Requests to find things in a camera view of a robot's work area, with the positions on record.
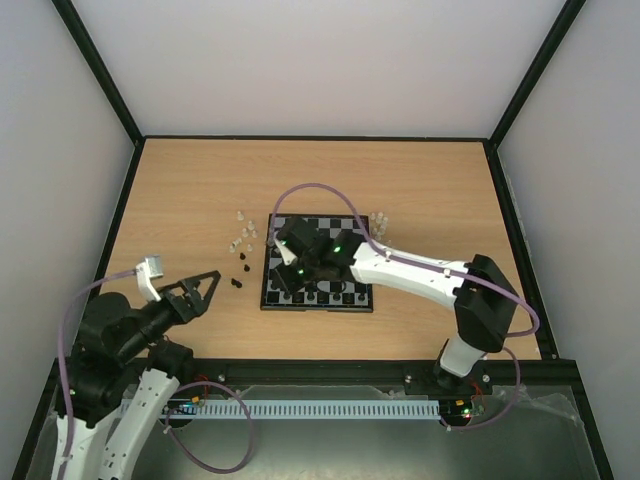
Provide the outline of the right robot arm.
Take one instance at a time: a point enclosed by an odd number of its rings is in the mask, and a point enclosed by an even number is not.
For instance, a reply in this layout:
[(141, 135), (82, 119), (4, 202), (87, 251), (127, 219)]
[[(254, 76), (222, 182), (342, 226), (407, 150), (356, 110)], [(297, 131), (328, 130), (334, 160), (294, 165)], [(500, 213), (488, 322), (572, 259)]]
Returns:
[(385, 247), (362, 227), (331, 235), (300, 216), (272, 216), (269, 243), (280, 254), (272, 279), (293, 295), (322, 281), (380, 285), (411, 293), (455, 314), (456, 333), (446, 340), (433, 376), (445, 390), (460, 390), (476, 363), (502, 350), (515, 313), (515, 291), (496, 263), (437, 260)]

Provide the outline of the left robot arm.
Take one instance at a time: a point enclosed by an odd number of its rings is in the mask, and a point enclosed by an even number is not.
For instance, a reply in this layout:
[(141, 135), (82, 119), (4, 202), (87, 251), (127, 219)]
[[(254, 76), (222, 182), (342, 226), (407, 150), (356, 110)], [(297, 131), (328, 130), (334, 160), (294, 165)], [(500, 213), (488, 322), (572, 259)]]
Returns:
[(128, 479), (169, 399), (194, 378), (194, 352), (167, 339), (210, 307), (221, 279), (213, 270), (155, 288), (159, 268), (145, 262), (100, 278), (135, 278), (145, 299), (132, 307), (125, 295), (101, 293), (85, 307), (72, 346), (66, 322), (57, 339), (59, 394), (54, 479)]

